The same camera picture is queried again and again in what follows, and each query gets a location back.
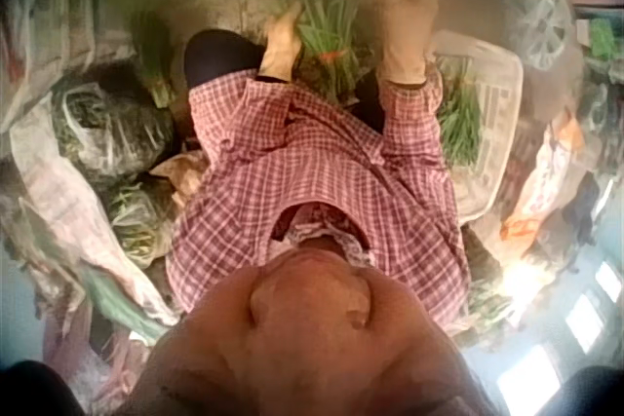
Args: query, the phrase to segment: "green vegetable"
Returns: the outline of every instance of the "green vegetable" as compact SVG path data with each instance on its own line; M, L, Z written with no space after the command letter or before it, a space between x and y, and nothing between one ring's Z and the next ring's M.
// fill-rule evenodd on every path
M138 76L156 107L167 107L176 98L170 79L174 48L169 27L155 12L138 12L131 18L131 31Z
M357 0L300 0L303 14L299 36L304 57L321 65L324 72L321 89L327 99L338 103L355 89L359 71L353 50L353 22L358 12Z
M175 130L169 109L156 109L149 97L121 90L113 95L97 82L82 85L82 80L67 77L55 86L52 120L61 156L97 192L150 170L172 151Z
M171 247L176 219L172 186L166 180L122 185L112 192L106 211L117 240L130 260L144 269Z
M166 326L148 317L107 273L82 263L80 276L89 297L102 315L135 331L147 340L149 346L155 345L169 331Z
M438 110L442 149L449 167L477 163L481 144L481 110L477 89L467 77L467 58L440 57L444 101Z

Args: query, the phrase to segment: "plastic basket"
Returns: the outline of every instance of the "plastic basket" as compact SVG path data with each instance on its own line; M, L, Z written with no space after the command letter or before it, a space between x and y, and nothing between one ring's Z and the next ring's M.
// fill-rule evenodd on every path
M477 163L450 171L460 224L479 218L492 206L507 166L518 124L523 66L514 53L469 36L440 31L435 51L470 57L481 108L481 146Z

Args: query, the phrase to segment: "checkered shirt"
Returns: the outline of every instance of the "checkered shirt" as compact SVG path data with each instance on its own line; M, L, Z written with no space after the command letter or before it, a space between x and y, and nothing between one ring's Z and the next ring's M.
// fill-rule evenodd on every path
M212 167L177 222L168 259L184 309L235 270L265 264L280 215L318 202L349 216L377 268L408 285L437 323L451 321L470 275L435 117L440 74L430 70L419 90L380 83L381 135L299 86L255 73L189 93Z

